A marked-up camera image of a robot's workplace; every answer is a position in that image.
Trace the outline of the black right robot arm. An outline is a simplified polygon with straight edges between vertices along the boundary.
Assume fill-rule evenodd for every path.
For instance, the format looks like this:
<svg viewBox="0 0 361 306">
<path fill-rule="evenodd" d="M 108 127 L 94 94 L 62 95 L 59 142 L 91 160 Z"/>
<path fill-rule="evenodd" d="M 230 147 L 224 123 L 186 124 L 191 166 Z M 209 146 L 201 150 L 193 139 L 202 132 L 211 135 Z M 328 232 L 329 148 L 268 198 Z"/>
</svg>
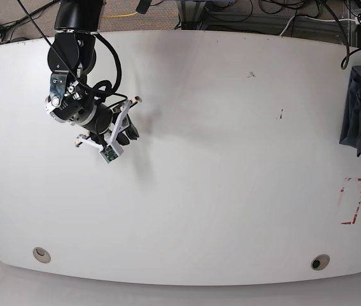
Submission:
<svg viewBox="0 0 361 306">
<path fill-rule="evenodd" d="M 116 50 L 99 32 L 104 1 L 61 1 L 55 19 L 55 37 L 48 52 L 50 93 L 46 112 L 56 121 L 86 130 L 75 145 L 86 143 L 98 149 L 107 162 L 122 155 L 123 147 L 139 138 L 129 110 L 141 102 L 118 93 L 122 66 Z M 95 42 L 100 41 L 112 54 L 116 80 L 87 83 L 96 63 Z"/>
</svg>

